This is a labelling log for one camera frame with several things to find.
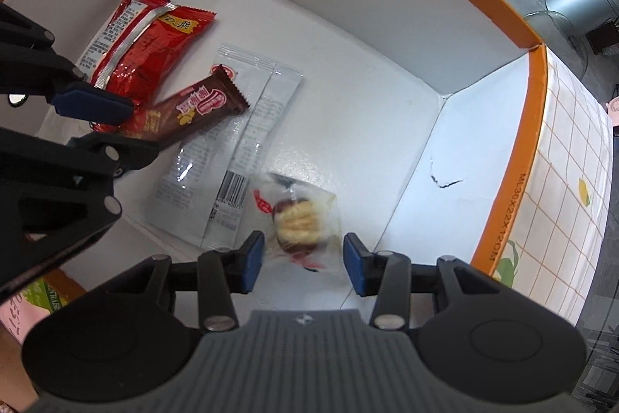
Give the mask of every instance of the brown snack package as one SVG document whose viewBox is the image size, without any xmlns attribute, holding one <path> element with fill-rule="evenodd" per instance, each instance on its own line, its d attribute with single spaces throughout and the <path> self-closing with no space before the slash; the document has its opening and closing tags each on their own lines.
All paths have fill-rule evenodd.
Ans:
<svg viewBox="0 0 619 413">
<path fill-rule="evenodd" d="M 139 111 L 119 131 L 125 137 L 155 141 L 165 149 L 222 119 L 242 114 L 250 104 L 219 65 L 208 78 Z"/>
</svg>

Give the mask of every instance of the person's skin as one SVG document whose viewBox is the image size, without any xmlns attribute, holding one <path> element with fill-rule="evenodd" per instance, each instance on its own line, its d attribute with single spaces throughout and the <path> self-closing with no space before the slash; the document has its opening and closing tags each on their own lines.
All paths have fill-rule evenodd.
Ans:
<svg viewBox="0 0 619 413">
<path fill-rule="evenodd" d="M 22 366 L 22 347 L 0 324 L 0 401 L 17 412 L 23 412 L 37 399 Z"/>
</svg>

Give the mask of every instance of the blue gripper pad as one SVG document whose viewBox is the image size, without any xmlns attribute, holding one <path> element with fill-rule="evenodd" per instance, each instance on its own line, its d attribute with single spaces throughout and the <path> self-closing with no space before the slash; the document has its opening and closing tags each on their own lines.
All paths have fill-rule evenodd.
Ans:
<svg viewBox="0 0 619 413">
<path fill-rule="evenodd" d="M 360 296 L 366 296 L 364 257 L 370 257 L 371 254 L 363 246 L 355 233 L 347 233 L 345 235 L 342 255 L 344 256 L 344 266 L 349 274 L 353 289 Z"/>
<path fill-rule="evenodd" d="M 71 88 L 56 93 L 51 104 L 60 116 L 120 125 L 133 114 L 133 102 L 94 87 Z"/>
<path fill-rule="evenodd" d="M 242 281 L 243 292 L 251 292 L 254 285 L 256 285 L 256 280 L 258 280 L 258 275 L 262 268 L 262 256 L 264 255 L 265 243 L 264 233 L 260 233 L 259 236 L 254 239 L 254 243 L 247 253 Z"/>
</svg>

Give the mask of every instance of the ribbed gray surface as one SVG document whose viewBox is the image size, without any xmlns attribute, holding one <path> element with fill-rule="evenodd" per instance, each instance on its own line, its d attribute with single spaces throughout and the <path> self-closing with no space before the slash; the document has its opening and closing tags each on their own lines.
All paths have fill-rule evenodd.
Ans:
<svg viewBox="0 0 619 413">
<path fill-rule="evenodd" d="M 565 395 L 531 406 L 497 406 L 466 397 L 428 372 L 404 334 L 368 327 L 357 311 L 255 311 L 243 328 L 203 338 L 176 377 L 141 398 L 74 404 L 45 397 L 30 409 L 32 413 L 412 411 L 583 409 Z"/>
</svg>

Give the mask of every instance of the pink object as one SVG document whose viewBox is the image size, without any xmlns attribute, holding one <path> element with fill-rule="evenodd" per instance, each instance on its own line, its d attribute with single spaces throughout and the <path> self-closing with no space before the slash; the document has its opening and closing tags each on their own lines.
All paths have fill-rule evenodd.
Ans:
<svg viewBox="0 0 619 413">
<path fill-rule="evenodd" d="M 18 294 L 4 305 L 0 305 L 0 323 L 6 327 L 14 338 L 23 344 L 26 335 L 40 320 L 50 314 L 45 308 L 36 307 Z"/>
<path fill-rule="evenodd" d="M 615 97 L 608 104 L 606 108 L 609 111 L 610 120 L 614 127 L 619 126 L 619 97 Z"/>
</svg>

